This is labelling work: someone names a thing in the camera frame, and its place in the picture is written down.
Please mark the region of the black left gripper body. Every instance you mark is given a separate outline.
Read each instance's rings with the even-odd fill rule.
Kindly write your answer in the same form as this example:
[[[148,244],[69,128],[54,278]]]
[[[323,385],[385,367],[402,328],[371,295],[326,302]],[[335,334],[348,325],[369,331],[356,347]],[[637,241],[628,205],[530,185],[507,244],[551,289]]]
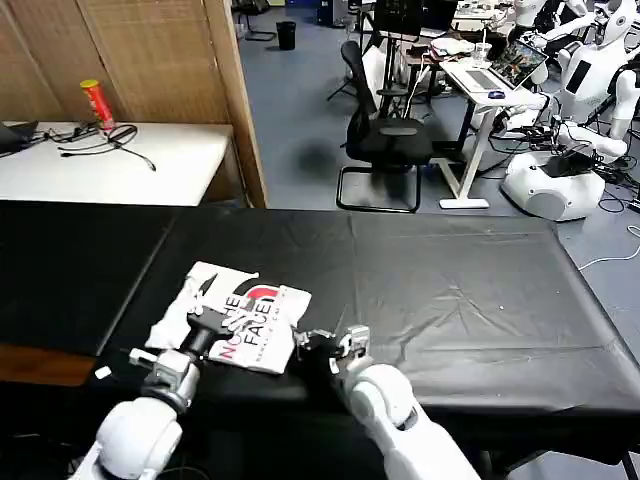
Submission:
[[[208,357],[216,341],[231,338],[231,331],[223,325],[226,319],[227,316],[219,312],[202,312],[200,315],[189,313],[187,323],[190,330],[179,351],[191,358]]]

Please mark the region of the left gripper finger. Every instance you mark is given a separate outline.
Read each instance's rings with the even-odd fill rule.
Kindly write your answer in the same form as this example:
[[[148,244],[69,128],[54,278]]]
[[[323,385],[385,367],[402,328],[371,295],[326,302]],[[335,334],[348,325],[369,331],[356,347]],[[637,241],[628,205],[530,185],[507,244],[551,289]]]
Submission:
[[[200,316],[204,312],[204,295],[207,293],[212,283],[216,279],[216,275],[211,276],[207,280],[205,280],[201,286],[196,291],[196,294],[193,299],[193,303],[188,310],[190,315]]]
[[[252,324],[260,323],[260,315],[252,310],[238,309],[228,313],[222,321],[222,327],[228,331],[242,331]]]

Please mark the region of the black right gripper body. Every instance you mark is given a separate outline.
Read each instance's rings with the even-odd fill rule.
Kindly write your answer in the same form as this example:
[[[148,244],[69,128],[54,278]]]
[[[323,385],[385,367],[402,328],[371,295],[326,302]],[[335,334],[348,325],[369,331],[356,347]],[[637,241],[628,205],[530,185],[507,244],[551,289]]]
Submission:
[[[338,373],[338,361],[343,357],[344,349],[340,345],[315,344],[311,341],[308,351],[299,359],[307,368],[313,368],[322,373]]]

